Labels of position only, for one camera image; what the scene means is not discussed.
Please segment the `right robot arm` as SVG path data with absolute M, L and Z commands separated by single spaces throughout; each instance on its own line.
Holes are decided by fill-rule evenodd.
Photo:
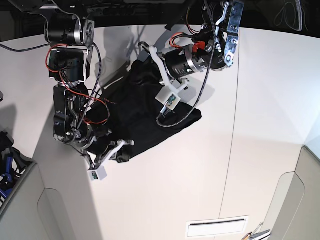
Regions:
M 90 170 L 100 169 L 106 161 L 126 163 L 130 160 L 126 146 L 134 141 L 112 139 L 107 126 L 110 115 L 98 115 L 98 106 L 107 108 L 109 101 L 95 97 L 85 82 L 90 76 L 95 21 L 80 0 L 13 0 L 22 13 L 44 18 L 44 38 L 48 52 L 44 64 L 53 88 L 54 139 L 73 147 L 85 157 Z

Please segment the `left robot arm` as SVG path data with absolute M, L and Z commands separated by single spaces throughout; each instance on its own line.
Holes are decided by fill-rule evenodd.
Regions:
M 172 51 L 161 53 L 155 46 L 140 42 L 138 46 L 158 65 L 160 84 L 179 93 L 188 88 L 189 75 L 230 68 L 239 42 L 243 10 L 244 3 L 240 0 L 205 1 L 201 29 L 194 30 L 187 23 L 189 33 L 177 32 L 170 38 Z

